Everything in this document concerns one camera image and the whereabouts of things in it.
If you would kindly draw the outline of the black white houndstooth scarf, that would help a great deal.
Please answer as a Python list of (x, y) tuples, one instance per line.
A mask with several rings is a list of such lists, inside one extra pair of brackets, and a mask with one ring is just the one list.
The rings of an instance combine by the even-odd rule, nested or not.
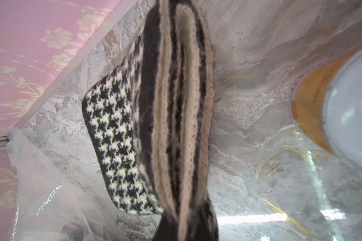
[(207, 190), (213, 53), (195, 1), (156, 1), (122, 62), (81, 108), (108, 194), (161, 215), (156, 241), (217, 241)]

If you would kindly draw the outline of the clear plastic vacuum bag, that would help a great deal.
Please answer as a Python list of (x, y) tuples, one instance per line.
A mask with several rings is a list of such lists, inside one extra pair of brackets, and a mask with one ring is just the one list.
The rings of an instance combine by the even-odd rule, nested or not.
[(12, 241), (127, 241), (96, 200), (71, 183), (18, 129), (7, 152), (17, 176)]

